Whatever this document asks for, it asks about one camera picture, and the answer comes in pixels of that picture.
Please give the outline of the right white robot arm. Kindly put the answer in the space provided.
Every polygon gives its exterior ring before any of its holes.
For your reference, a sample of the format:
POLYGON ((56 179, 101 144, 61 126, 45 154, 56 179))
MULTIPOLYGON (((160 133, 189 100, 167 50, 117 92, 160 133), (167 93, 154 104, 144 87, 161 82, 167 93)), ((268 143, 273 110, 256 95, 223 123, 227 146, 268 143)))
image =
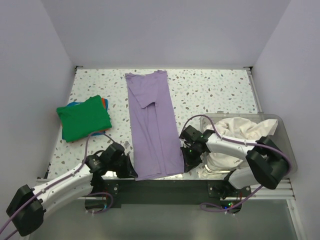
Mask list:
POLYGON ((274 190, 292 168, 289 158, 267 136, 245 140, 225 137, 211 129, 200 132, 189 125, 179 138, 186 144, 180 148, 186 172, 202 162, 204 153, 224 154, 247 162, 247 167, 231 170, 224 177, 222 189, 230 197, 242 188, 256 184, 274 190))

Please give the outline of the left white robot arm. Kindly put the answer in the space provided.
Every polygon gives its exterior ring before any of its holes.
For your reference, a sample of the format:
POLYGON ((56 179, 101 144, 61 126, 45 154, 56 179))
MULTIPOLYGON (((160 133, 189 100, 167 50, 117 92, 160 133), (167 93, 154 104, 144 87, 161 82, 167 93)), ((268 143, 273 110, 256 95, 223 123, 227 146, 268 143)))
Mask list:
POLYGON ((129 154, 114 142, 105 150, 86 155, 76 167, 51 181, 34 187, 21 186, 6 209, 8 221, 25 237, 35 232, 54 211, 79 197, 105 195, 113 201, 114 197, 103 191, 103 176, 107 172, 114 172, 119 179, 138 177, 129 154))

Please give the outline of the purple t-shirt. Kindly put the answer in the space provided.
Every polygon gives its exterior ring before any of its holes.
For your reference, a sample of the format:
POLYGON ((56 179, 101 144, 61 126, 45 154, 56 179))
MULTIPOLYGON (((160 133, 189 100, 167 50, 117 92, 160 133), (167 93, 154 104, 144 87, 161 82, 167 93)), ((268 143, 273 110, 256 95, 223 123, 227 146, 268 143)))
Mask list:
POLYGON ((138 181, 184 172, 167 77, 164 70, 147 75, 125 74, 133 161, 138 181))

